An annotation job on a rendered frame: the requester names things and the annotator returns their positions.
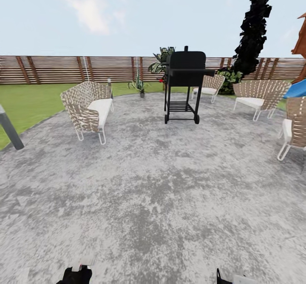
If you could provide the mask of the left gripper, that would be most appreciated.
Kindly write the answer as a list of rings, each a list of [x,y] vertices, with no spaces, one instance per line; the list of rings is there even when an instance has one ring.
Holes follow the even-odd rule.
[[[73,272],[72,267],[68,267],[63,275],[63,280],[66,278],[72,278],[75,284],[89,284],[92,271],[90,268],[83,267],[78,272]]]

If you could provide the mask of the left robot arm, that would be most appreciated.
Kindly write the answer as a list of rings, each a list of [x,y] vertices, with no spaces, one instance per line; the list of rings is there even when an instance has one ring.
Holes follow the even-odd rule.
[[[92,271],[88,266],[94,266],[96,263],[97,259],[94,257],[76,257],[74,265],[65,270],[63,280],[57,284],[89,284]]]

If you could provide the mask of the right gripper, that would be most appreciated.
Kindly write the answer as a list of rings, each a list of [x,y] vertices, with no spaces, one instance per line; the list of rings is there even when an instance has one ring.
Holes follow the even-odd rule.
[[[219,269],[218,268],[217,268],[217,272],[219,274]],[[219,274],[219,276],[217,277],[217,284],[232,284],[232,282],[221,280],[221,276]]]

